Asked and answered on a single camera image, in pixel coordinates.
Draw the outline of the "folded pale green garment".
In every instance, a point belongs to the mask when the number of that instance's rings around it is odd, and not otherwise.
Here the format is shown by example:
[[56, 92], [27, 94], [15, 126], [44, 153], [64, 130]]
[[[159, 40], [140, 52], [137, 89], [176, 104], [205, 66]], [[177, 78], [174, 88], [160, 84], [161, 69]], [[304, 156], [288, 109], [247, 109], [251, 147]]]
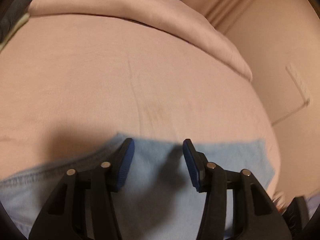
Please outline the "folded pale green garment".
[[0, 51], [4, 49], [10, 39], [29, 21], [30, 14], [25, 13], [15, 24], [15, 26], [9, 31], [9, 33], [5, 36], [3, 41], [0, 44]]

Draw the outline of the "pink duvet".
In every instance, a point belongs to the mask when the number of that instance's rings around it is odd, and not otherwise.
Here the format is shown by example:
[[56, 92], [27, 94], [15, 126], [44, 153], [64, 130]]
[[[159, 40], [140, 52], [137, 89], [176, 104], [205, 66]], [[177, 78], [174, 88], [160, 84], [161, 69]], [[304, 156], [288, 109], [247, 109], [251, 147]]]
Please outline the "pink duvet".
[[82, 14], [124, 18], [177, 36], [251, 81], [252, 71], [236, 46], [180, 0], [33, 0], [33, 16]]

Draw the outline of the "light blue denim pants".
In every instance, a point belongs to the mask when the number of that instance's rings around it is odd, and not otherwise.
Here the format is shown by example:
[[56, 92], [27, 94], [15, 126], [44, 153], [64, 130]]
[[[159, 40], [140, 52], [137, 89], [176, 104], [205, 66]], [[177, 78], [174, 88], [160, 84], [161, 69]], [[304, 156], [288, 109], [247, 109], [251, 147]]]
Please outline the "light blue denim pants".
[[[1, 181], [1, 202], [21, 232], [29, 235], [42, 206], [68, 169], [96, 167], [124, 139], [125, 135], [118, 134], [94, 153], [24, 170]], [[195, 239], [206, 196], [191, 184], [181, 143], [139, 138], [134, 142], [127, 180], [113, 197], [123, 239]], [[264, 188], [274, 178], [263, 139], [196, 144], [195, 148], [225, 170], [252, 171]]]

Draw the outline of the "folded dark denim jeans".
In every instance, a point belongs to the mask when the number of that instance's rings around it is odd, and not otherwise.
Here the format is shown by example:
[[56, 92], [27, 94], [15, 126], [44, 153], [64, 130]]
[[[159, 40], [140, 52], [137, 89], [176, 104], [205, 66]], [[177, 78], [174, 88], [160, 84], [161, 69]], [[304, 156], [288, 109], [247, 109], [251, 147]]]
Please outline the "folded dark denim jeans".
[[18, 20], [27, 12], [32, 0], [14, 0], [1, 19], [1, 42], [4, 41], [9, 31], [13, 29]]

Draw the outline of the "pink bed sheet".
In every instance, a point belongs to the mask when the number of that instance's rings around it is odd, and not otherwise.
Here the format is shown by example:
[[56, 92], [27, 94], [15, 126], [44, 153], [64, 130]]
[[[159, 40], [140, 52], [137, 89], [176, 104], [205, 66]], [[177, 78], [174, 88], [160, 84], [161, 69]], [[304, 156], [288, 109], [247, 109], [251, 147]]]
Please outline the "pink bed sheet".
[[180, 142], [262, 139], [280, 154], [237, 48], [210, 28], [211, 52], [171, 31], [120, 18], [31, 18], [1, 51], [1, 201], [12, 175], [79, 157], [117, 133]]

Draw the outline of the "white wall socket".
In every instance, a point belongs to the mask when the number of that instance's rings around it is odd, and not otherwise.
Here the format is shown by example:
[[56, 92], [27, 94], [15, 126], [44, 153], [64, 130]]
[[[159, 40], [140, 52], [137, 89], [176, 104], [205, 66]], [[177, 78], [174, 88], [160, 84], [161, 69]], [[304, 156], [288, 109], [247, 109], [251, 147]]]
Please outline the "white wall socket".
[[285, 69], [298, 89], [303, 99], [304, 106], [308, 107], [311, 103], [311, 94], [301, 74], [293, 64], [289, 64]]

